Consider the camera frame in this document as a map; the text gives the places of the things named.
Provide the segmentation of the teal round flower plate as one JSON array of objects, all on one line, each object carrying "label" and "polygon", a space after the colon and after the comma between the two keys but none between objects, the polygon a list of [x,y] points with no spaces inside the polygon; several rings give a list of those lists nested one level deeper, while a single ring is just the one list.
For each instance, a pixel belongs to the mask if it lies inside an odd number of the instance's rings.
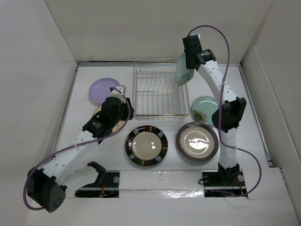
[{"label": "teal round flower plate", "polygon": [[196,121],[213,127],[212,115],[218,110],[218,104],[212,96],[201,96],[194,100],[191,112]]}]

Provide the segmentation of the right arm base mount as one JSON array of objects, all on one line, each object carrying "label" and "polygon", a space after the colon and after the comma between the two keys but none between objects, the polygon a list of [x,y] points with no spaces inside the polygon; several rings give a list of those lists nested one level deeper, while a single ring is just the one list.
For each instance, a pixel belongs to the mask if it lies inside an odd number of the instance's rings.
[{"label": "right arm base mount", "polygon": [[217,171],[203,171],[198,181],[204,188],[205,197],[234,197],[247,193],[242,172],[233,178],[222,181]]}]

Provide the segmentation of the black rimmed patterned plate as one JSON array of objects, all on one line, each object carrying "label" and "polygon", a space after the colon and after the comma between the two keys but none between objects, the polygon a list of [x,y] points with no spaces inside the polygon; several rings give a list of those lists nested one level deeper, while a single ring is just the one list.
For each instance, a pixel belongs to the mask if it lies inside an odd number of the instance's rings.
[{"label": "black rimmed patterned plate", "polygon": [[155,126],[144,125],[132,130],[125,141],[128,158],[135,164],[150,167],[160,163],[168,151],[168,140]]}]

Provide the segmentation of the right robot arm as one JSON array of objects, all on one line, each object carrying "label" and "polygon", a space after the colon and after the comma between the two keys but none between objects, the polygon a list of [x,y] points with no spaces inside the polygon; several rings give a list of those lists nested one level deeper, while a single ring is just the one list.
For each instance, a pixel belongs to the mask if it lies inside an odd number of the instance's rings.
[{"label": "right robot arm", "polygon": [[246,99],[238,97],[226,84],[214,54],[209,49],[202,49],[197,35],[189,35],[182,41],[185,55],[184,71],[178,77],[187,83],[197,71],[219,101],[218,110],[212,115],[212,122],[219,133],[220,158],[217,172],[209,172],[207,177],[220,186],[226,186],[240,174],[236,135],[246,108]]}]

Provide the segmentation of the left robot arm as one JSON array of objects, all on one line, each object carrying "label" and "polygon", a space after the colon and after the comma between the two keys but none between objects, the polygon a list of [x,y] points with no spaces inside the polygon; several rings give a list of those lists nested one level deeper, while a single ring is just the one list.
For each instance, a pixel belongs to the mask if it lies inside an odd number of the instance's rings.
[{"label": "left robot arm", "polygon": [[101,186],[106,169],[95,161],[79,168],[80,160],[93,146],[115,137],[124,126],[113,128],[120,122],[133,118],[134,109],[128,97],[108,97],[101,111],[96,113],[82,128],[73,143],[46,157],[27,174],[23,188],[23,202],[30,210],[53,212],[66,196],[79,188],[92,184]]}]

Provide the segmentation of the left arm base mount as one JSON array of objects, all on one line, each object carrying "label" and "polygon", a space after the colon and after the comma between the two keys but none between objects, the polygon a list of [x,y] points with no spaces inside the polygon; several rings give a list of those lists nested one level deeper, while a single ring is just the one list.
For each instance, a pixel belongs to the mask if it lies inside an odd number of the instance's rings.
[{"label": "left arm base mount", "polygon": [[75,192],[78,198],[118,198],[119,171],[107,171],[98,176],[94,183],[85,185]]}]

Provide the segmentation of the purple plate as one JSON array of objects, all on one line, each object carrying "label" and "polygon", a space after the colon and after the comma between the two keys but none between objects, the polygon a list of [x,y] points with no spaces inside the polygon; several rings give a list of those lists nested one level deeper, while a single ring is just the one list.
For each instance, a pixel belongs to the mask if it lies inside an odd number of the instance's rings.
[{"label": "purple plate", "polygon": [[110,87],[119,85],[120,83],[113,78],[98,79],[89,88],[89,99],[96,104],[102,104],[111,95]]}]

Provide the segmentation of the teal rectangular plate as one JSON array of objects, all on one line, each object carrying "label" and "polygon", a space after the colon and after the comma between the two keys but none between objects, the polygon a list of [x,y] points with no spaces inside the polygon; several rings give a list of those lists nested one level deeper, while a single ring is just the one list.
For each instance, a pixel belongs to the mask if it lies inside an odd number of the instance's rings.
[{"label": "teal rectangular plate", "polygon": [[178,87],[185,85],[194,76],[194,69],[186,68],[186,56],[182,53],[177,60],[176,84]]}]

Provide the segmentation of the tan plate under arm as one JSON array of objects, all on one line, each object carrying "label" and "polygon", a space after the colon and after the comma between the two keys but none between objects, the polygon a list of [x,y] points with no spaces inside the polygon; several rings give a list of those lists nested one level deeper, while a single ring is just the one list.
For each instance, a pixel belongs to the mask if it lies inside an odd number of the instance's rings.
[{"label": "tan plate under arm", "polygon": [[[95,111],[93,112],[92,116],[96,115],[98,112],[101,111],[102,106],[99,106],[95,109]],[[118,131],[123,125],[125,124],[125,121],[119,121],[112,129],[111,133],[115,133],[116,131]]]}]

